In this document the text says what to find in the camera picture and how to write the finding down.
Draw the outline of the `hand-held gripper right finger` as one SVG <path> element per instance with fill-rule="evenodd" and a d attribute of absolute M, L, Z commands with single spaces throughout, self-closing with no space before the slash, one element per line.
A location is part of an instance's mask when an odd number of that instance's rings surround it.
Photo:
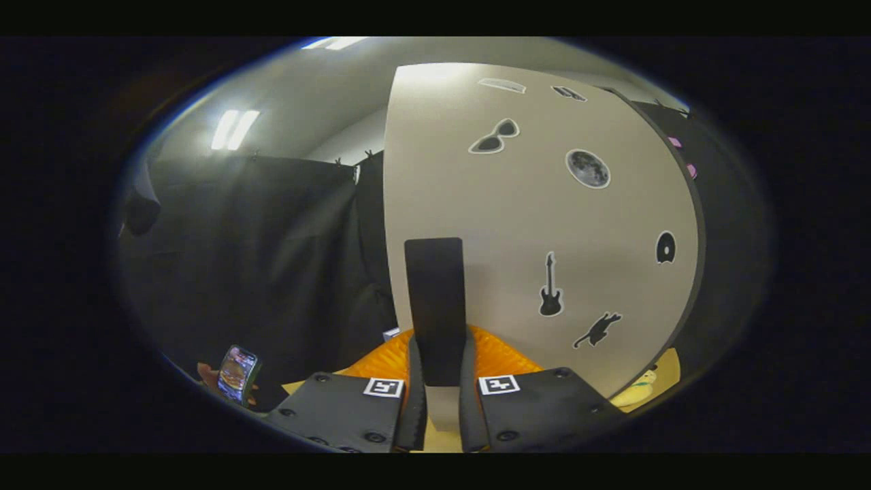
<path fill-rule="evenodd" d="M 572 452 L 629 421 L 574 370 L 544 369 L 472 325 L 459 388 L 464 453 Z"/>

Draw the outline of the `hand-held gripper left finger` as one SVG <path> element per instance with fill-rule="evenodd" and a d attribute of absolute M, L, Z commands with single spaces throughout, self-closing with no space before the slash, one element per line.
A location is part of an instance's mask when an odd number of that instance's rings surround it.
<path fill-rule="evenodd" d="M 297 382 L 264 421 L 331 451 L 407 453 L 424 449 L 427 398 L 413 331 L 384 342 L 339 372 Z"/>

